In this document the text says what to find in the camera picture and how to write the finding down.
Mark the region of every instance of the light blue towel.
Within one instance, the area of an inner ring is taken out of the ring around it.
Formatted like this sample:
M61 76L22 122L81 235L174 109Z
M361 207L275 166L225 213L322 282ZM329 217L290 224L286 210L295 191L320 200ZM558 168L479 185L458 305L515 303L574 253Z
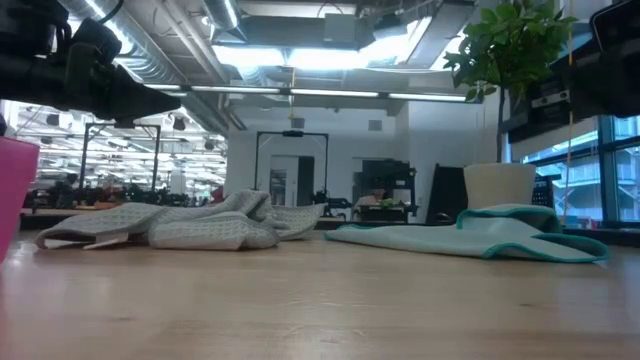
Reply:
M555 212L534 205L499 205L466 210L456 225L364 228L345 225L327 240L423 253L493 259L512 257L564 263L605 260L607 247L582 236L562 234Z

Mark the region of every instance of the pink container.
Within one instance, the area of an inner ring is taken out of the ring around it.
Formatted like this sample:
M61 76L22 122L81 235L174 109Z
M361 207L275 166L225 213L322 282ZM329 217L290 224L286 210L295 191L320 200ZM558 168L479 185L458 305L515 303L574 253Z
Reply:
M40 148L0 136L0 264L18 226L22 203L38 169Z

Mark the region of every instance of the white pot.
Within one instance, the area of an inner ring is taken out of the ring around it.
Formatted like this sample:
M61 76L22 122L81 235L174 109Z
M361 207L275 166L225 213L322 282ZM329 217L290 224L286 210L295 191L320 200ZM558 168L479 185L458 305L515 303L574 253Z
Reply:
M464 168L469 209L531 204L536 167L530 164L478 164Z

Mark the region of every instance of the potted plant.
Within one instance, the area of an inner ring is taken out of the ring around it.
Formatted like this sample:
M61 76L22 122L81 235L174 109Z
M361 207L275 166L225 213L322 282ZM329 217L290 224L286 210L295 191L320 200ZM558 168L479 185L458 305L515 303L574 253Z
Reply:
M500 164L507 91L516 104L535 81L551 75L549 65L567 43L571 24L577 19L555 12L554 1L534 4L531 0L505 1L494 10L481 9L482 21L464 29L458 53L447 53L445 69L450 68L453 84L470 87L467 101L483 101L498 92L498 164L465 168L470 207L500 203L530 203L535 167Z

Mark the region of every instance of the wooden table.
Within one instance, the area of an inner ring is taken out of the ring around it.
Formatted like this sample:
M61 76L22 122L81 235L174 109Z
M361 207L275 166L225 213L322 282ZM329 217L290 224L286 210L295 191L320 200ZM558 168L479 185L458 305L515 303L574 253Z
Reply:
M640 358L638 251L563 265L315 238L247 252L17 243L0 359Z

